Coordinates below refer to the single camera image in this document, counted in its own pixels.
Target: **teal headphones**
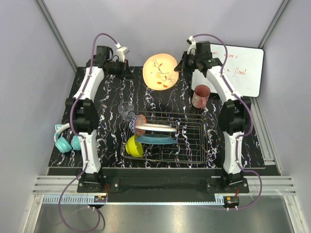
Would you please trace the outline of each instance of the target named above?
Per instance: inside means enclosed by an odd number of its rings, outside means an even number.
[[[54,134],[54,142],[55,142],[55,146],[62,153],[69,152],[72,149],[81,150],[80,140],[76,135],[73,137],[71,143],[69,143],[64,137],[59,138],[60,134],[64,130],[69,129],[69,128],[70,128],[69,123],[65,125],[55,125],[56,133]]]

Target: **rack wire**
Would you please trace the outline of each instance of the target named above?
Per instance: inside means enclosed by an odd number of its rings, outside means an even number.
[[[202,164],[207,162],[207,118],[191,113],[133,111],[135,115],[143,114],[147,123],[170,125],[177,129],[174,133],[162,133],[176,139],[176,144],[150,145],[142,144],[143,157],[136,158],[125,150],[127,140],[134,135],[127,121],[122,133],[121,156],[127,159],[151,162],[174,162],[184,164]]]

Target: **black table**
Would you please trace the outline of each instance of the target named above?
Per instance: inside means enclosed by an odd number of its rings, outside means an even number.
[[[121,133],[124,131],[125,122],[119,115],[118,106],[124,101],[131,101],[135,110],[207,115],[207,126],[214,129],[209,136],[211,142],[208,145],[207,153],[209,162],[191,167],[221,167],[224,161],[225,140],[223,133],[217,126],[217,116],[221,109],[219,96],[211,94],[206,109],[197,110],[191,106],[191,74],[180,75],[178,83],[169,90],[153,91],[143,81],[142,67],[132,67],[131,69],[136,77],[135,80],[124,81],[114,76],[107,76],[100,84],[95,97],[94,104],[100,115],[100,126],[96,138],[102,167],[190,167],[187,164],[146,162],[122,158],[120,156]],[[85,69],[79,67],[70,97],[79,89],[84,74]],[[62,124],[69,122],[69,112],[70,109],[65,110]],[[63,137],[71,141],[73,135],[66,131]],[[82,164],[80,151],[62,154],[56,147],[53,148],[49,162],[50,167],[82,167]],[[265,167],[255,129],[250,136],[243,140],[242,164],[245,167],[252,168]]]

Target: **white wall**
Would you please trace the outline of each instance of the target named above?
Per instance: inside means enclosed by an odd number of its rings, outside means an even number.
[[[0,71],[0,232],[17,233],[74,77],[34,0],[0,1]]]
[[[45,0],[77,65],[105,32],[123,46],[131,66],[156,53],[180,60],[190,35],[210,33],[230,45],[257,47],[282,0]],[[98,44],[114,47],[108,38]]]
[[[285,175],[311,219],[311,1],[292,1],[265,48],[259,100]]]

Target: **yellow bowl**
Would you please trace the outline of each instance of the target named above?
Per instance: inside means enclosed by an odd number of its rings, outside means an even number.
[[[141,143],[135,141],[135,138],[137,137],[137,135],[131,136],[130,139],[127,140],[125,149],[128,154],[132,155],[133,157],[140,158],[143,155],[143,150]]]

